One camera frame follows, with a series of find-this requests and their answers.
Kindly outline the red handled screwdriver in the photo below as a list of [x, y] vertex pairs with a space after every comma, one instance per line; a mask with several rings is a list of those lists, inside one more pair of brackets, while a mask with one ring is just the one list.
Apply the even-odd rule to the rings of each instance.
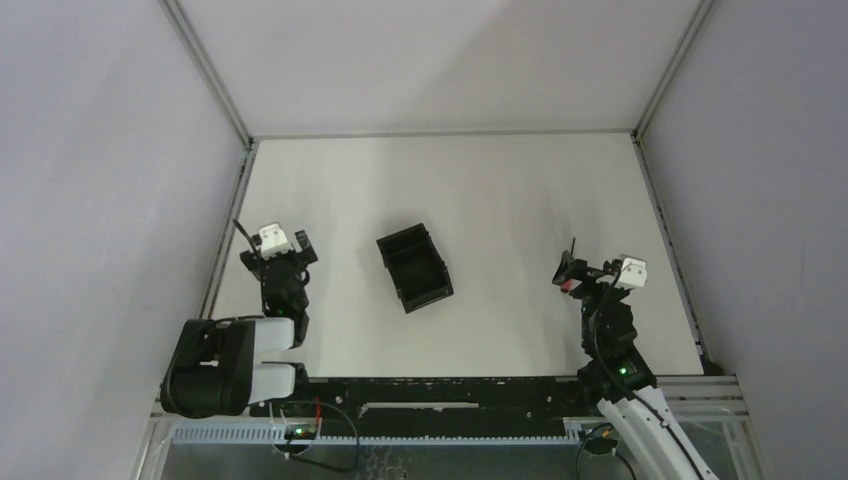
[[[576, 238], [575, 238], [575, 237], [573, 237], [573, 238], [572, 238], [571, 247], [570, 247], [570, 249], [569, 249], [569, 253], [570, 253], [570, 254], [573, 254], [573, 253], [574, 253], [575, 246], [576, 246]], [[561, 290], [563, 293], [569, 293], [569, 292], [571, 291], [571, 285], [572, 285], [572, 280], [571, 280], [571, 279], [568, 279], [568, 280], [566, 280], [566, 281], [563, 283], [563, 285], [560, 287], [560, 290]]]

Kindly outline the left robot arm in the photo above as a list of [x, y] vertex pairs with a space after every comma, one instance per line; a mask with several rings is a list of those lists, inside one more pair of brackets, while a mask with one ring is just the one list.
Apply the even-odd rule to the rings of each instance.
[[267, 363], [262, 355], [300, 347], [307, 336], [309, 265], [318, 257], [308, 237], [292, 237], [279, 224], [261, 227], [240, 255], [259, 282], [262, 312], [185, 322], [160, 386], [164, 411], [189, 419], [238, 416], [274, 401], [290, 417], [311, 407], [311, 388], [297, 380], [292, 363]]

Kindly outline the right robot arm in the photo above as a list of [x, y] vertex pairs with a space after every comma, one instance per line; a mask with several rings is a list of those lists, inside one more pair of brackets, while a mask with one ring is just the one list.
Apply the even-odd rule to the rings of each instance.
[[621, 254], [600, 268], [562, 252], [551, 283], [580, 302], [579, 406], [603, 416], [651, 479], [715, 479], [681, 427], [635, 340], [632, 307], [624, 299], [646, 285], [647, 262]]

